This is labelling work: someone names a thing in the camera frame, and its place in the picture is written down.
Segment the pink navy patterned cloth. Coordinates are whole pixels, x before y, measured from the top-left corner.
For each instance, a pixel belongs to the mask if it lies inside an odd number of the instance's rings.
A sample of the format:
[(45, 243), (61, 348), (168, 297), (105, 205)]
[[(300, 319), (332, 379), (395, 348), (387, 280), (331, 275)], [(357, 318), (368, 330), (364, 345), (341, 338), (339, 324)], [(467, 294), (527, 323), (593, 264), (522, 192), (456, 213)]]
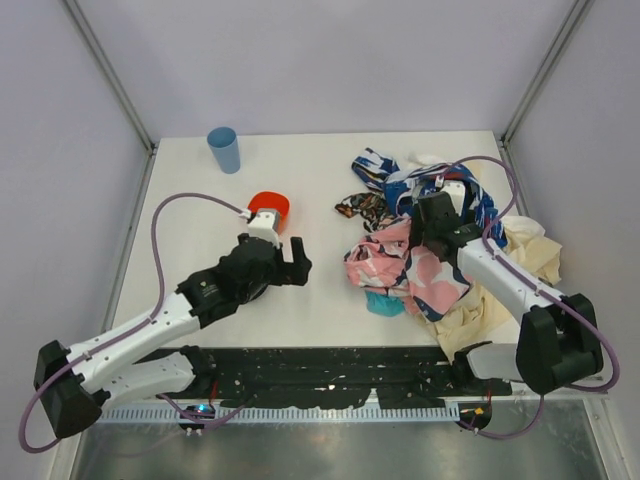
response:
[(401, 217), (364, 236), (344, 256), (350, 283), (377, 296), (397, 299), (410, 314), (440, 320), (471, 288), (457, 269), (424, 246), (409, 242), (411, 220)]

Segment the turquoise cloth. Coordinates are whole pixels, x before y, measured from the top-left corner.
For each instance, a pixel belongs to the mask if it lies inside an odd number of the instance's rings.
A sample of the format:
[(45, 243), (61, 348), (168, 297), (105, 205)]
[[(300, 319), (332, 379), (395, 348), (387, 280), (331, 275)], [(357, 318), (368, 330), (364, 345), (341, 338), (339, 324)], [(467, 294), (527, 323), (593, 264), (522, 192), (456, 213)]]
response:
[(405, 312), (404, 303), (397, 297), (375, 293), (366, 290), (366, 308), (369, 312), (384, 316), (395, 317)]

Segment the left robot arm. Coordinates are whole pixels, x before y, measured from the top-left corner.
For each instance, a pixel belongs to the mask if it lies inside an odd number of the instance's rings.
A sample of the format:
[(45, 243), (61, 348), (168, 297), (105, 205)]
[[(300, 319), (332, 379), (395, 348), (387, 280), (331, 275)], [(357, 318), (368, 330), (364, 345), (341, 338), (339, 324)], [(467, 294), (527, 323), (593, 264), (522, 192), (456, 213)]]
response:
[(195, 347), (164, 360), (147, 355), (165, 344), (234, 315), (271, 286), (303, 286), (312, 268), (301, 238), (280, 243), (242, 234), (213, 267), (192, 273), (161, 304), (129, 322), (70, 347), (53, 340), (40, 348), (34, 387), (56, 440), (92, 426), (118, 404), (180, 393), (207, 370)]

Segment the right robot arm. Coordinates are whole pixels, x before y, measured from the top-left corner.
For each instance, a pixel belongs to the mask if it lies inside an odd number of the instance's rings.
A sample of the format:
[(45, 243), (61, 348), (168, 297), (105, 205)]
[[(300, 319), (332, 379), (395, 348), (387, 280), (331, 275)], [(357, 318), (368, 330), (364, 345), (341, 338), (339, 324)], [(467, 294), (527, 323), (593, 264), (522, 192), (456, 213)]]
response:
[(592, 303), (567, 296), (513, 262), (475, 223), (463, 223), (444, 191), (418, 199), (410, 244), (491, 293), (519, 324), (513, 344), (480, 342), (456, 352), (465, 379), (515, 380), (546, 395), (602, 371), (603, 342)]

